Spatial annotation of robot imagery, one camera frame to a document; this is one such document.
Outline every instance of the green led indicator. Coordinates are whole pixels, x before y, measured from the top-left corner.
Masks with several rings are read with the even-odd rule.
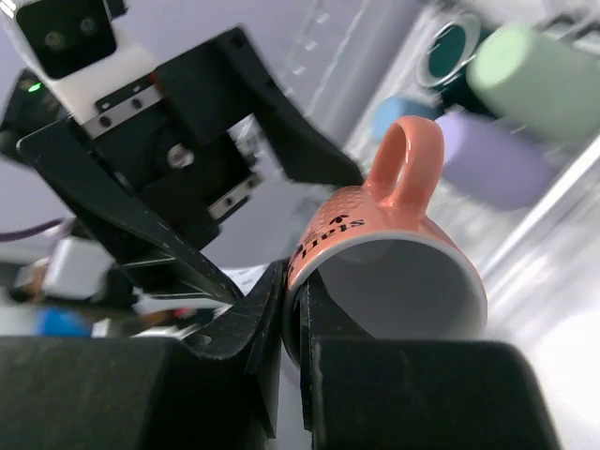
[[[40,87],[41,87],[41,82],[37,82],[36,84],[31,86],[29,89],[27,89],[27,92],[36,92]]]

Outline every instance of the mug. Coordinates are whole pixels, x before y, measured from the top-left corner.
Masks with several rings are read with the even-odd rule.
[[[375,338],[480,337],[483,283],[426,216],[442,166],[440,128],[401,117],[383,137],[365,184],[339,189],[317,211],[288,269],[282,335],[296,364],[296,295],[315,270],[331,298]]]
[[[476,15],[458,15],[438,31],[427,46],[417,67],[417,84],[437,92],[445,109],[460,105],[467,111],[493,116],[473,93],[466,78],[468,63],[490,33]]]
[[[598,59],[529,25],[510,23],[488,37],[467,81],[492,111],[544,139],[580,141],[600,128]]]
[[[496,209],[533,206],[558,174],[541,148],[488,117],[450,112],[436,123],[445,145],[442,178]]]
[[[405,115],[418,115],[426,119],[435,120],[443,114],[443,110],[438,107],[428,106],[403,97],[390,97],[384,100],[375,114],[371,125],[371,140],[380,143],[394,122]]]

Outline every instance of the blurry background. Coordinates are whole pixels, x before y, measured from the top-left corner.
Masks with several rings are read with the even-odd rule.
[[[234,0],[226,5],[131,0],[129,5],[121,21],[160,59],[243,23],[287,94],[365,169],[377,148],[372,119],[385,99],[403,96],[428,105],[438,99],[416,82],[416,71],[432,39],[465,8],[490,27],[511,21],[539,24],[562,13],[586,21],[600,17],[600,4],[584,0]],[[3,98],[23,65],[6,38],[0,38],[0,55]],[[600,329],[595,264],[600,257],[595,164],[600,144],[592,137],[562,145],[541,142],[541,147],[559,176],[538,204],[501,212],[442,182],[428,213],[483,274],[490,302],[488,335],[514,342],[533,363],[565,448],[600,448],[600,362],[594,345]],[[276,164],[264,150],[262,169],[275,173]],[[12,164],[0,162],[0,188],[0,232],[68,214],[34,174]],[[205,252],[224,267],[283,256],[318,204],[315,191],[275,176]],[[264,212],[274,205],[281,221],[271,230]],[[248,243],[244,235],[257,237]],[[38,236],[0,244],[0,262],[12,266],[6,265],[4,278],[10,278],[14,264],[44,256],[51,241]],[[34,319],[31,309],[5,305],[0,333],[29,333]],[[298,393],[285,377],[281,395],[282,443],[276,445],[308,449]]]

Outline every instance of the lavender cup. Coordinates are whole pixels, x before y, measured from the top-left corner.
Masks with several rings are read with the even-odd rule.
[[[450,112],[436,123],[445,144],[442,178],[496,209],[533,206],[557,175],[534,143],[487,117]]]

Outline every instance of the purple cable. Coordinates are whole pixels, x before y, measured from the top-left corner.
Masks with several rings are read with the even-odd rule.
[[[52,228],[67,223],[68,222],[63,218],[55,218],[53,220],[48,220],[47,222],[40,223],[35,227],[25,228],[24,230],[18,230],[16,232],[0,232],[0,243],[21,241],[23,239],[27,239],[28,237],[37,236],[38,234],[42,234]]]

